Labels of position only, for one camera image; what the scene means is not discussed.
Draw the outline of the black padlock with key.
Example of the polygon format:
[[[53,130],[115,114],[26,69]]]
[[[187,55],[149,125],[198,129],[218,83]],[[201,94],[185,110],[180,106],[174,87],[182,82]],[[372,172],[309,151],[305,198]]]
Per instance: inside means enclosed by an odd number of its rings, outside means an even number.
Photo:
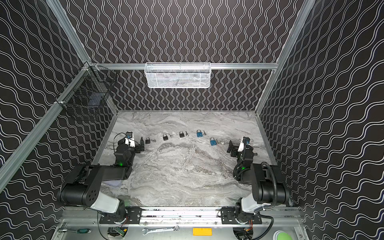
[[[155,139],[151,139],[150,137],[147,137],[146,139],[145,139],[145,144],[146,145],[149,145],[149,144],[151,144],[151,143],[155,143],[157,140],[155,140]]]

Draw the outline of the blue padlock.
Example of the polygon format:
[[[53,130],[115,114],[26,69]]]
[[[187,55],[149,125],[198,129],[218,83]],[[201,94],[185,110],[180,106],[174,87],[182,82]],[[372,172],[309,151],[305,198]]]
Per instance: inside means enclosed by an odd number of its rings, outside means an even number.
[[[202,138],[203,136],[206,135],[206,132],[205,131],[201,131],[201,130],[197,130],[196,134],[197,134],[198,138]]]
[[[217,138],[214,138],[214,137],[211,137],[210,138],[210,144],[211,146],[217,146],[217,145],[223,145],[225,142],[221,139],[217,139]]]

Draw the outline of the dark padlock with keyring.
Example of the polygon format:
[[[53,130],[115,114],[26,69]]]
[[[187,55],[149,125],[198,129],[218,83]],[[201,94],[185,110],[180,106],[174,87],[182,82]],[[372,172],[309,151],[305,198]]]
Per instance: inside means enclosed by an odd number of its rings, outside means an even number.
[[[172,139],[174,136],[171,134],[163,134],[163,140],[168,141],[169,139]]]

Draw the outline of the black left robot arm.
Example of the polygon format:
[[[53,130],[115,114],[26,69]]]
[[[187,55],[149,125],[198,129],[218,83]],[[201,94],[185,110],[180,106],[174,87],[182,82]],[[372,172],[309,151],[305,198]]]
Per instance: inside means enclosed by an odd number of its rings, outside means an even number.
[[[102,214],[103,219],[116,224],[129,220],[123,200],[101,192],[103,182],[117,185],[127,180],[133,171],[136,154],[145,150],[145,141],[134,140],[132,132],[118,141],[111,166],[78,165],[67,175],[58,192],[58,200],[71,207],[84,207]]]

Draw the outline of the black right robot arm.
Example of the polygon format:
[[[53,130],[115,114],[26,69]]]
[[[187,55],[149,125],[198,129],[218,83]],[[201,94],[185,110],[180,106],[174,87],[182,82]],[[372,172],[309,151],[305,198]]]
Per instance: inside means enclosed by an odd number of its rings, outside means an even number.
[[[279,167],[267,162],[254,163],[257,154],[250,145],[250,138],[244,137],[238,146],[230,141],[227,152],[237,160],[234,180],[252,187],[251,193],[240,198],[234,206],[233,216],[237,222],[245,224],[260,211],[289,205],[289,190]]]

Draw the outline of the silver open-end wrench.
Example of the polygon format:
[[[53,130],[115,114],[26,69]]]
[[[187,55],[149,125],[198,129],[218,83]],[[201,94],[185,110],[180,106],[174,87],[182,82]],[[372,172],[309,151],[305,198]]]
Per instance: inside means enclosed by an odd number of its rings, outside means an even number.
[[[155,228],[155,229],[144,228],[142,229],[142,232],[143,232],[143,236],[146,236],[148,234],[161,233],[161,232],[177,232],[179,230],[180,230],[179,226],[174,226],[174,227]]]

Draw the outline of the yellow label plate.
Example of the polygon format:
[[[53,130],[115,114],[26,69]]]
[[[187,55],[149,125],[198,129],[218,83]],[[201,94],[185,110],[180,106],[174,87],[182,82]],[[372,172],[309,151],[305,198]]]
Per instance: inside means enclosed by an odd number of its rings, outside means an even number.
[[[212,235],[213,230],[211,228],[193,228],[193,236],[207,237]]]

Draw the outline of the green round button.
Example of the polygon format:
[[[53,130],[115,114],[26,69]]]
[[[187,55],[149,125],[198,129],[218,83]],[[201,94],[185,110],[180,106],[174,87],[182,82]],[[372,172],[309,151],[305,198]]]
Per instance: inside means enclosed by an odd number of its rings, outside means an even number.
[[[293,237],[284,231],[276,231],[273,240],[293,240]]]

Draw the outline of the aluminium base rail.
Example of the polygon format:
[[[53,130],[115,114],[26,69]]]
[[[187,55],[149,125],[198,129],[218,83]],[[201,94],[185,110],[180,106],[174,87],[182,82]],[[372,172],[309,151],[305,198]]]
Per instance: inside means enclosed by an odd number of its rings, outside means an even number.
[[[276,227],[299,226],[301,213],[297,208],[276,207],[261,212],[274,218]],[[127,227],[240,227],[248,222],[236,219],[233,207],[128,207]],[[68,208],[64,211],[60,226],[114,227],[112,220],[101,219],[96,211]]]

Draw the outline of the green handled screwdriver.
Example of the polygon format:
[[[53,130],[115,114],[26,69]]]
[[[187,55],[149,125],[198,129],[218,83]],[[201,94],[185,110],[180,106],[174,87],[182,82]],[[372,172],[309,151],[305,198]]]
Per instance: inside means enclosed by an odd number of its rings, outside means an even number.
[[[72,230],[72,229],[67,229],[67,228],[60,228],[58,231],[61,233],[70,232],[70,233],[76,233],[76,234],[89,234],[92,232],[91,229]]]

